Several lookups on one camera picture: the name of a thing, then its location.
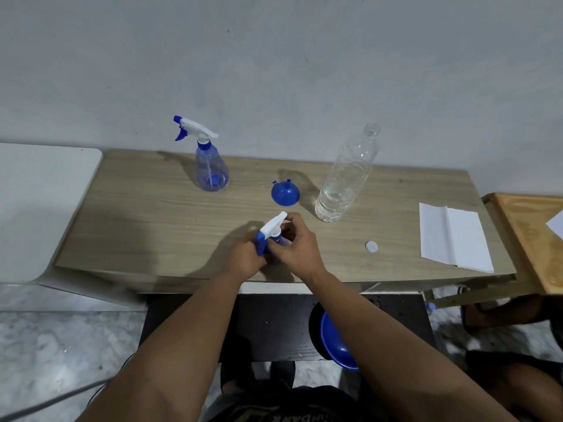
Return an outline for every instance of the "person's left hand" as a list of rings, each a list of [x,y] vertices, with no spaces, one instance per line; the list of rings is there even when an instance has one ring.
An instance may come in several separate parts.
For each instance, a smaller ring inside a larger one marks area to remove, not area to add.
[[[258,256],[254,245],[257,233],[258,231],[250,231],[233,243],[229,256],[227,256],[227,263],[223,268],[224,272],[234,276],[241,284],[266,265],[266,260],[263,256]]]

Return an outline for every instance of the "person's right hand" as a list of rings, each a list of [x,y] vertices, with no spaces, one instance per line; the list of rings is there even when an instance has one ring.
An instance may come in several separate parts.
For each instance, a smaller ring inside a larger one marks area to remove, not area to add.
[[[291,222],[281,224],[281,230],[283,236],[293,242],[281,246],[268,239],[268,249],[303,281],[326,272],[315,233],[309,231],[299,213],[288,213],[286,220]]]

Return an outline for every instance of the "paper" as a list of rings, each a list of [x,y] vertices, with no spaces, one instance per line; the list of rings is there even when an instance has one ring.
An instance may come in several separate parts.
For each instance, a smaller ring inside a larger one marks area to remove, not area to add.
[[[493,262],[477,212],[419,204],[423,258],[493,273]]]
[[[546,225],[563,240],[563,210],[549,220]]]

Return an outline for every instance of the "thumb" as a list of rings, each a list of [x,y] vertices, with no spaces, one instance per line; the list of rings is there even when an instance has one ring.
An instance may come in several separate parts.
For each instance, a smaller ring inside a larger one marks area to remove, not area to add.
[[[279,259],[282,258],[284,255],[285,250],[287,250],[284,246],[279,245],[272,239],[268,239],[268,249],[276,255]]]

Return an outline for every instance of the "blue spray bottle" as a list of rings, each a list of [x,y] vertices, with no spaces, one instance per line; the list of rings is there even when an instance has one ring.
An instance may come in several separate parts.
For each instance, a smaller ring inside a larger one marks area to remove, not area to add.
[[[287,246],[289,244],[289,241],[282,237],[281,233],[282,223],[286,217],[287,213],[281,212],[274,219],[269,220],[262,228],[260,228],[260,232],[256,234],[256,237],[254,239],[258,256],[271,253],[270,250],[268,250],[268,248],[266,247],[268,239],[274,240],[281,246]]]
[[[174,121],[179,124],[180,128],[176,141],[181,141],[188,135],[198,139],[195,164],[199,187],[204,191],[219,191],[225,188],[229,182],[229,169],[217,148],[211,144],[211,138],[217,139],[219,135],[207,127],[179,115],[174,115]]]

